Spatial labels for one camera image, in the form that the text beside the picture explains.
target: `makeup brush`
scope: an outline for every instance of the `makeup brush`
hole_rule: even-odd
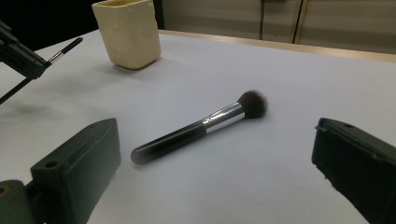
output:
[[[266,110],[267,100],[265,96],[258,91],[247,91],[235,104],[224,107],[191,125],[135,148],[131,153],[131,160],[136,164],[147,163],[238,120],[261,118]]]

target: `black plastic part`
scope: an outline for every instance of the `black plastic part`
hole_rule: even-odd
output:
[[[312,162],[370,223],[396,223],[396,147],[333,119],[317,129]]]
[[[117,121],[91,124],[34,165],[26,187],[0,182],[0,223],[87,223],[119,166]]]
[[[205,125],[197,121],[189,126],[169,133],[154,141],[135,148],[131,160],[136,164],[144,164],[172,152],[188,143],[206,135]]]

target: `brush handle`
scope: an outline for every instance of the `brush handle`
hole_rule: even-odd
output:
[[[201,121],[197,121],[189,126],[169,133],[154,141],[135,148],[131,153],[131,160],[136,164],[144,164],[161,157],[175,149],[204,137],[206,127]]]

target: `silver ferrule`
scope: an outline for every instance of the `silver ferrule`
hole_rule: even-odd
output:
[[[239,103],[229,105],[202,119],[206,133],[228,126],[245,117],[245,110]]]
[[[56,53],[54,56],[52,56],[49,59],[49,63],[56,63],[56,61],[58,61],[63,56],[64,56],[64,54],[62,53],[62,51],[59,51],[58,53]]]

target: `screw hole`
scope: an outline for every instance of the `screw hole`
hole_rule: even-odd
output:
[[[54,166],[58,165],[58,163],[56,161],[50,161],[46,164],[47,168],[52,168]]]

